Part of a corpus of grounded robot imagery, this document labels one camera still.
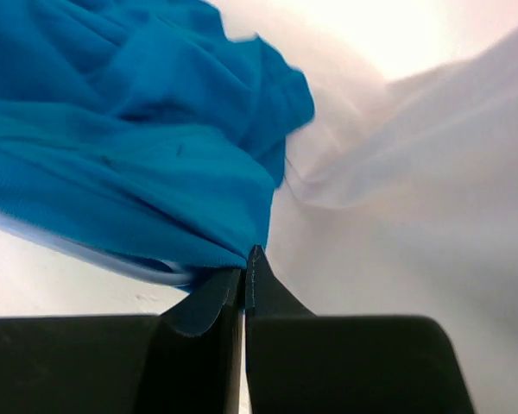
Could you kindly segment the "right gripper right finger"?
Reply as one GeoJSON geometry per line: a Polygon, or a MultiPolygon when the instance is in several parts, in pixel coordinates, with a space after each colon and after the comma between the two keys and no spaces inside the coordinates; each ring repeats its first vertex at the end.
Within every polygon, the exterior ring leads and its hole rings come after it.
{"type": "Polygon", "coordinates": [[[245,274],[254,413],[472,413],[452,342],[422,316],[319,316],[254,247],[245,274]]]}

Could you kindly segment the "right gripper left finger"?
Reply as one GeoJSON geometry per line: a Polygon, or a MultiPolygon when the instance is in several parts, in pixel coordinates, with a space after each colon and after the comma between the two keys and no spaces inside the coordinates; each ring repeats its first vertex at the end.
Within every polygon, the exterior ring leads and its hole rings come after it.
{"type": "Polygon", "coordinates": [[[235,413],[243,278],[160,315],[0,318],[0,413],[235,413]]]}

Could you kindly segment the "light blue wire hanger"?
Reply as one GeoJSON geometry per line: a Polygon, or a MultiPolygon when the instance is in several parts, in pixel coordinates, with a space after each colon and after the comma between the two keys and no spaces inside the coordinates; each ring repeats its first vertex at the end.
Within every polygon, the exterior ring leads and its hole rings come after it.
{"type": "Polygon", "coordinates": [[[190,271],[169,261],[144,260],[112,254],[38,229],[0,212],[0,230],[18,236],[28,242],[50,248],[86,263],[120,273],[132,279],[156,285],[182,287],[192,284],[194,276],[190,271]]]}

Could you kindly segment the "blue t shirt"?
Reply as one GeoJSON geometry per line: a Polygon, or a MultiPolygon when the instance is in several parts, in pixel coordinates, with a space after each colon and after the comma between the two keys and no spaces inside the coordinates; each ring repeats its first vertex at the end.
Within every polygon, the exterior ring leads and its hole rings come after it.
{"type": "Polygon", "coordinates": [[[202,1],[0,1],[0,212],[193,272],[265,246],[304,74],[202,1]]]}

